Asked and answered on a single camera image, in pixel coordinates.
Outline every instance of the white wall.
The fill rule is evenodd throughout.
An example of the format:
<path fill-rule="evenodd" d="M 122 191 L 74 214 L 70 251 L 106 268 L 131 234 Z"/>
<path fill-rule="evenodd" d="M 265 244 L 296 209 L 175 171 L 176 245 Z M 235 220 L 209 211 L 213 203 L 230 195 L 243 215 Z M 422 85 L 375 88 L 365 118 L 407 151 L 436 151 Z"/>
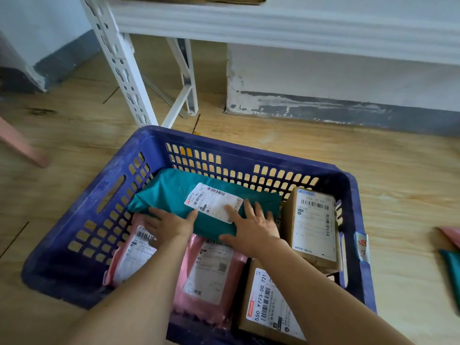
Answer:
<path fill-rule="evenodd" d="M 239 91 L 460 111 L 460 66 L 233 44 L 228 60 L 235 112 L 258 108 Z"/>
<path fill-rule="evenodd" d="M 90 29 L 79 0 L 0 0 L 0 32 L 29 66 Z"/>

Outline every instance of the white shelf board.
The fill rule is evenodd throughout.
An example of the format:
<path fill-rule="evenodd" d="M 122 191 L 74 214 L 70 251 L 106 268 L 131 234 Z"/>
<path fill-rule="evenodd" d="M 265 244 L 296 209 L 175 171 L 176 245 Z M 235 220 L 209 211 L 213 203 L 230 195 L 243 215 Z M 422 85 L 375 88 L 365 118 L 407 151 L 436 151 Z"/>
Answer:
<path fill-rule="evenodd" d="M 460 0 L 109 0 L 122 32 L 460 65 Z"/>

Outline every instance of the barcode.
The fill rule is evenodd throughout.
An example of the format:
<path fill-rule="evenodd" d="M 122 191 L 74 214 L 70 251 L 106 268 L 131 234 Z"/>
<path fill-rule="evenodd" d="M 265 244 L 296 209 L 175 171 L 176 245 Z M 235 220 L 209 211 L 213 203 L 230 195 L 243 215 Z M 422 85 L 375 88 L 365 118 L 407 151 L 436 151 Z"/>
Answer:
<path fill-rule="evenodd" d="M 202 192 L 201 194 L 199 194 L 199 196 L 197 198 L 195 198 L 195 202 L 193 202 L 193 205 L 196 206 L 198 204 L 198 201 L 200 200 L 200 198 L 204 195 L 204 192 Z"/>
<path fill-rule="evenodd" d="M 212 244 L 215 244 L 215 245 L 223 246 L 223 244 L 221 244 L 220 242 L 213 241 L 210 238 L 208 238 L 205 243 L 208 243 L 208 244 L 212 243 Z"/>
<path fill-rule="evenodd" d="M 331 234 L 331 226 L 329 220 L 329 214 L 326 214 L 326 236 L 329 237 Z"/>
<path fill-rule="evenodd" d="M 329 210 L 329 206 L 319 202 L 301 200 L 303 205 L 311 206 L 311 207 L 318 207 L 320 209 L 325 209 L 326 211 Z"/>
<path fill-rule="evenodd" d="M 226 272 L 227 271 L 227 264 L 219 263 L 219 272 Z"/>
<path fill-rule="evenodd" d="M 151 241 L 155 238 L 153 235 L 149 234 L 148 232 L 142 232 L 142 231 L 138 231 L 136 236 L 146 241 Z"/>
<path fill-rule="evenodd" d="M 262 304 L 262 312 L 260 313 L 260 318 L 262 321 L 267 320 L 267 313 L 268 313 L 268 302 L 270 301 L 270 292 L 271 289 L 266 287 L 264 292 L 264 303 Z"/>
<path fill-rule="evenodd" d="M 217 190 L 217 189 L 214 189 L 214 188 L 211 188 L 210 186 L 207 187 L 207 190 L 211 191 L 211 192 L 215 192 L 216 194 L 219 194 L 219 195 L 222 195 L 222 196 L 225 195 L 225 192 Z"/>

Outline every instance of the red logo on label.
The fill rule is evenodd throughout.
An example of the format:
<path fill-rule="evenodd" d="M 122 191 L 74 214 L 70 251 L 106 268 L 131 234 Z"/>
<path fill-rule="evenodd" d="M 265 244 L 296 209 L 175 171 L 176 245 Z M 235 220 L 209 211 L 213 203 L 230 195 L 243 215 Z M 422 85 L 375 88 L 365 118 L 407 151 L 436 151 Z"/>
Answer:
<path fill-rule="evenodd" d="M 249 302 L 249 308 L 247 310 L 247 316 L 252 318 L 253 317 L 253 312 L 254 312 L 254 300 L 251 300 Z"/>

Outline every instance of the hand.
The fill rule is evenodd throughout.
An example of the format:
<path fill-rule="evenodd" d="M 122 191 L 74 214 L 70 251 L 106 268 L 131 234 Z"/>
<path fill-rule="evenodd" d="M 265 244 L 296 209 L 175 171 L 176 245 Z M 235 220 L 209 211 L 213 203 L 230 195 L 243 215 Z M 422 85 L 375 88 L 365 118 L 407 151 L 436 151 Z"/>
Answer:
<path fill-rule="evenodd" d="M 189 239 L 193 232 L 193 223 L 198 215 L 198 210 L 190 212 L 186 219 L 182 219 L 175 214 L 150 207 L 149 212 L 156 218 L 149 215 L 145 216 L 145 229 L 155 236 L 158 245 L 162 245 L 176 237 Z"/>
<path fill-rule="evenodd" d="M 241 218 L 229 205 L 225 206 L 225 210 L 236 225 L 236 236 L 220 235 L 219 240 L 247 257 L 257 258 L 267 241 L 280 239 L 272 212 L 268 212 L 265 219 L 264 211 L 258 202 L 254 204 L 253 209 L 249 200 L 244 200 L 247 219 Z"/>

